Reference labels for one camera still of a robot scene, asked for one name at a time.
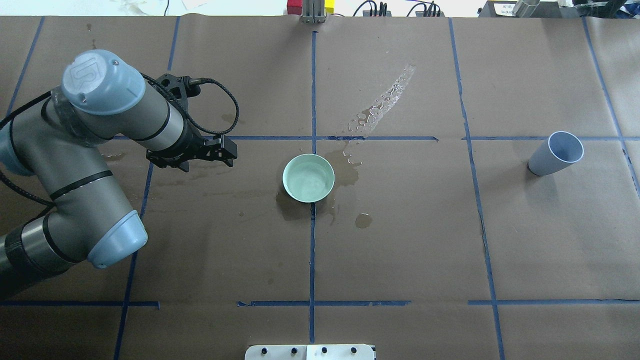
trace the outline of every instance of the yellow object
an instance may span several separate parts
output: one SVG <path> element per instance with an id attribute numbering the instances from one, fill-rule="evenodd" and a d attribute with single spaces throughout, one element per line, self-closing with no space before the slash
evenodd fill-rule
<path id="1" fill-rule="evenodd" d="M 335 8 L 335 0 L 324 0 L 324 9 L 326 13 L 333 13 L 333 9 Z"/>

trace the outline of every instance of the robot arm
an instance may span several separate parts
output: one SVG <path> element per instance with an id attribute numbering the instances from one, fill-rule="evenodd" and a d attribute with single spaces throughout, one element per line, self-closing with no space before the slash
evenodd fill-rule
<path id="1" fill-rule="evenodd" d="M 191 159 L 233 165 L 231 140 L 208 140 L 185 119 L 186 97 L 199 94 L 199 80 L 164 75 L 160 81 L 154 88 L 115 54 L 87 51 L 50 97 L 0 130 L 0 160 L 12 172 L 37 175 L 57 207 L 0 236 L 0 298 L 84 259 L 105 268 L 146 243 L 142 221 L 97 145 L 122 133 L 162 168 L 186 172 Z M 159 92 L 171 94 L 169 101 Z"/>

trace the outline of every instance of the white label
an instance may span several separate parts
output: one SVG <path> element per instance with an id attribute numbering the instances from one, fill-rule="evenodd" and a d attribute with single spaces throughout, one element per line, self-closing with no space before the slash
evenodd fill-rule
<path id="1" fill-rule="evenodd" d="M 514 16 L 513 4 L 493 4 L 495 13 L 502 16 Z"/>

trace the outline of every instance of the white floor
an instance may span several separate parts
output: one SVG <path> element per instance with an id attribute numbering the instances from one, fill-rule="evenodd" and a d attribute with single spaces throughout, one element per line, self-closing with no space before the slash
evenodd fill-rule
<path id="1" fill-rule="evenodd" d="M 167 15 L 186 13 L 204 15 L 281 15 L 286 0 L 169 0 Z M 335 0 L 335 12 L 353 15 L 361 0 Z M 405 16 L 415 4 L 411 0 L 386 0 L 393 16 Z M 448 17 L 477 17 L 477 10 L 485 0 L 437 0 Z M 0 0 L 0 15 L 61 15 L 61 16 L 117 16 L 162 15 L 167 0 Z"/>

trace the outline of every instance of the red object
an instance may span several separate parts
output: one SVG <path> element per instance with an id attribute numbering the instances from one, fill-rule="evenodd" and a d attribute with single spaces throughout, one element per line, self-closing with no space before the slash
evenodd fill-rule
<path id="1" fill-rule="evenodd" d="M 302 15 L 302 0 L 287 0 L 287 13 L 289 15 Z"/>

